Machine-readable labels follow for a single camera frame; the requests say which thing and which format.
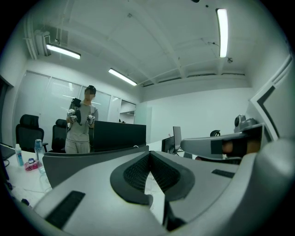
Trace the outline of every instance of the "gray pants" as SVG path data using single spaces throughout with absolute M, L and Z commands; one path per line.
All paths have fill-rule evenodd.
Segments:
M 65 152 L 68 154 L 75 153 L 90 153 L 90 143 L 89 142 L 71 142 L 65 140 Z

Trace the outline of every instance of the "gray t-shirt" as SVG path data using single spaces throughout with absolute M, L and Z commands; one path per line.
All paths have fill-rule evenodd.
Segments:
M 83 102 L 80 103 L 81 106 L 79 110 L 81 112 L 81 125 L 78 122 L 74 122 L 71 125 L 70 131 L 66 136 L 66 139 L 71 142 L 89 142 L 89 126 L 86 125 L 86 120 L 89 115 L 91 115 L 91 106 L 85 105 Z M 98 120 L 98 111 L 96 107 L 93 107 L 95 120 Z

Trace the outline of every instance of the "plastic bottle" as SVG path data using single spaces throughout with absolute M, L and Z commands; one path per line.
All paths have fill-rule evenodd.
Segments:
M 36 159 L 39 161 L 39 172 L 41 174 L 45 174 L 45 168 L 43 165 L 43 156 L 44 156 L 44 149 L 42 145 L 42 140 L 41 139 L 36 139 L 35 140 L 35 154 L 36 154 Z
M 19 166 L 23 166 L 24 161 L 22 157 L 22 149 L 20 148 L 19 144 L 15 145 L 15 154 L 17 156 Z

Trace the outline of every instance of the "man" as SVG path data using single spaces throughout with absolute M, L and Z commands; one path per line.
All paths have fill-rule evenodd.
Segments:
M 78 108 L 81 113 L 80 124 L 77 121 L 73 122 L 71 118 L 66 119 L 68 123 L 71 123 L 65 141 L 66 153 L 90 153 L 89 127 L 94 128 L 94 122 L 91 126 L 88 126 L 86 121 L 89 115 L 94 116 L 95 120 L 98 120 L 98 111 L 91 104 L 95 93 L 96 89 L 92 85 L 85 89 L 84 100 L 81 101 L 81 106 Z

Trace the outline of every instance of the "computer monitor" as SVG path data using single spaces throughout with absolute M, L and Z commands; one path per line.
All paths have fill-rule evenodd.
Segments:
M 146 145 L 146 125 L 96 121 L 94 152 L 110 151 Z
M 174 133 L 174 151 L 173 153 L 176 154 L 177 151 L 180 148 L 180 142 L 181 142 L 181 130 L 179 126 L 173 127 L 173 133 Z
M 169 137 L 162 140 L 162 149 L 164 153 L 173 153 L 174 150 L 174 137 Z

